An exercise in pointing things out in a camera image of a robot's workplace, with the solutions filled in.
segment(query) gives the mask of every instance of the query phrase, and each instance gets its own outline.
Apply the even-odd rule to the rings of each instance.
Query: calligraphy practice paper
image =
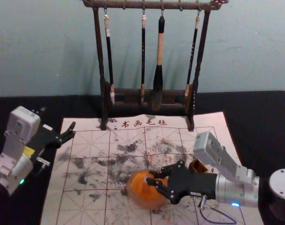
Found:
[[[198,133],[210,131],[240,164],[222,112],[196,115],[188,131],[185,117],[139,115],[100,119],[65,118],[62,131],[75,121],[75,137],[57,150],[41,218],[42,225],[205,225],[198,209],[200,198],[186,196],[177,205],[167,203],[146,210],[128,197],[131,174],[159,170],[178,160],[188,165]],[[207,165],[208,173],[218,173]],[[257,208],[207,204],[232,217],[238,225],[263,224]],[[211,209],[203,215],[215,222],[231,222]]]

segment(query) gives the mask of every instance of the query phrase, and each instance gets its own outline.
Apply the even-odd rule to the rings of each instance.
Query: black tablecloth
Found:
[[[0,98],[0,152],[10,112],[22,105],[28,109],[47,107],[42,120],[60,131],[64,117],[100,117],[100,98],[90,96]],[[285,91],[228,92],[198,94],[196,114],[224,111],[240,160],[256,175],[269,177],[285,168]],[[116,111],[110,116],[131,116],[140,112]],[[160,115],[183,112],[160,111]],[[48,153],[50,160],[54,151]],[[7,215],[9,224],[40,223],[51,171],[29,178],[12,196]],[[268,208],[259,208],[265,224],[285,224]]]

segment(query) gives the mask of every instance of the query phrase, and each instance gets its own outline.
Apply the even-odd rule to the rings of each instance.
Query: black brush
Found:
[[[191,48],[190,62],[189,62],[188,75],[187,75],[187,84],[186,84],[185,93],[184,93],[185,99],[187,98],[188,92],[189,92],[190,75],[191,75],[191,69],[192,69],[192,66],[193,66],[194,54],[195,54],[195,42],[196,42],[196,39],[197,39],[198,26],[199,26],[199,21],[200,21],[199,14],[200,14],[200,11],[198,11],[198,16],[195,19],[194,39],[193,39],[193,45],[192,45],[192,48]]]
[[[165,30],[165,18],[162,15],[158,23],[157,66],[153,81],[153,93],[151,97],[151,106],[152,110],[154,111],[158,111],[162,104],[162,87],[163,87],[162,54],[163,54],[164,30]]]
[[[111,57],[111,44],[110,44],[110,30],[109,30],[109,16],[105,14],[105,31],[106,31],[106,43],[107,43],[107,54],[108,54],[108,64],[109,64],[109,80],[110,80],[110,99],[114,105],[114,85],[113,85],[113,62]]]
[[[142,15],[142,85],[141,85],[141,103],[144,99],[144,56],[145,56],[145,39],[146,39],[146,16]]]

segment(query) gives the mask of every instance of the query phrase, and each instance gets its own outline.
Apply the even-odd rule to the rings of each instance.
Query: yellow label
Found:
[[[27,157],[31,157],[33,155],[35,151],[27,146],[25,146],[24,148],[24,154],[27,156]]]

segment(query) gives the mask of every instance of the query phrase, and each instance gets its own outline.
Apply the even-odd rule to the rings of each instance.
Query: cable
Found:
[[[216,212],[218,212],[218,213],[224,215],[225,217],[231,219],[231,220],[233,221],[233,223],[230,223],[230,222],[229,222],[229,223],[223,223],[223,222],[210,221],[210,220],[208,220],[208,219],[203,215],[202,210],[200,209],[200,214],[201,214],[201,216],[202,216],[203,219],[205,219],[207,222],[209,222],[209,223],[211,223],[211,224],[224,224],[224,225],[235,225],[235,224],[237,224],[236,221],[235,221],[233,218],[231,218],[230,216],[228,216],[228,215],[226,215],[225,213],[221,212],[220,210],[217,210],[217,209],[212,208],[212,207],[210,207],[210,208],[211,208],[212,210],[214,210],[214,211],[216,211]]]

